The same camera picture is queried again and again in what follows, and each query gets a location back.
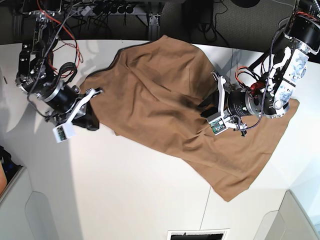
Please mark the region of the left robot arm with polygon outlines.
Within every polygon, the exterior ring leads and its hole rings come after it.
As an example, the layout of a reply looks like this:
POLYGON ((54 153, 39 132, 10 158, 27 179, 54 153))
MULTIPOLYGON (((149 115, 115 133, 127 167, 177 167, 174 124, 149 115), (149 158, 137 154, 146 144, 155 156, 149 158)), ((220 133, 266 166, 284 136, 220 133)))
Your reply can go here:
POLYGON ((289 100, 305 75, 310 55, 320 52, 320 2, 297 0, 288 22, 278 28, 269 49, 250 66, 234 73, 237 85, 212 72, 217 90, 198 106, 213 133, 232 129, 246 135, 242 118, 256 116, 276 119, 289 110, 289 100))

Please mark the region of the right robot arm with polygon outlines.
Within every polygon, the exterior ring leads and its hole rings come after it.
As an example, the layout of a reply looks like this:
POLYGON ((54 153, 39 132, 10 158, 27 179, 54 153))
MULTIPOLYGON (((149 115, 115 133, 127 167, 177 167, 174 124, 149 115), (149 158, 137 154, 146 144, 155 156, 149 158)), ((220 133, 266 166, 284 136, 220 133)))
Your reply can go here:
POLYGON ((64 9, 61 0, 24 0, 21 3, 21 14, 34 18, 35 27, 33 38, 22 43, 15 82, 46 122, 59 126, 70 121, 72 125, 96 131, 100 123, 90 100, 103 90, 99 87, 81 93, 77 86, 69 85, 83 62, 79 45, 73 44, 74 61, 62 64, 59 69, 53 65, 60 33, 65 32, 73 41, 77 40, 66 23, 77 14, 76 6, 80 1, 69 0, 67 4, 64 9))

